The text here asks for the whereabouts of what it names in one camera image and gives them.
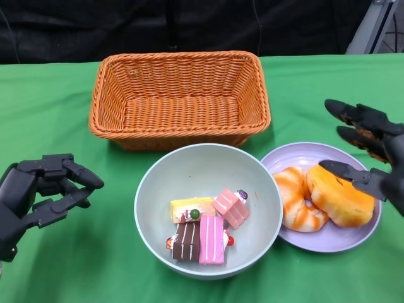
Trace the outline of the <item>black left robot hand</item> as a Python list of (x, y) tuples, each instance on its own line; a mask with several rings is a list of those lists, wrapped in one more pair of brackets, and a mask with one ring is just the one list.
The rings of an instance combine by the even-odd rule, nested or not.
[(56, 223), (76, 206), (90, 207), (89, 195), (103, 186), (70, 153), (11, 164), (1, 177), (1, 261), (15, 258), (29, 228)]

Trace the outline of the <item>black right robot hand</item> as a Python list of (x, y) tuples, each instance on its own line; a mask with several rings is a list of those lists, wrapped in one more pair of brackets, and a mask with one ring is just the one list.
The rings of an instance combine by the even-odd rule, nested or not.
[(386, 113), (371, 107), (355, 106), (327, 99), (326, 110), (345, 123), (338, 126), (338, 135), (353, 146), (365, 150), (372, 158), (389, 163), (391, 172), (379, 169), (358, 170), (351, 165), (333, 160), (322, 160), (319, 165), (352, 183), (359, 191), (378, 200), (388, 200), (399, 214), (403, 214), (403, 124), (391, 122)]

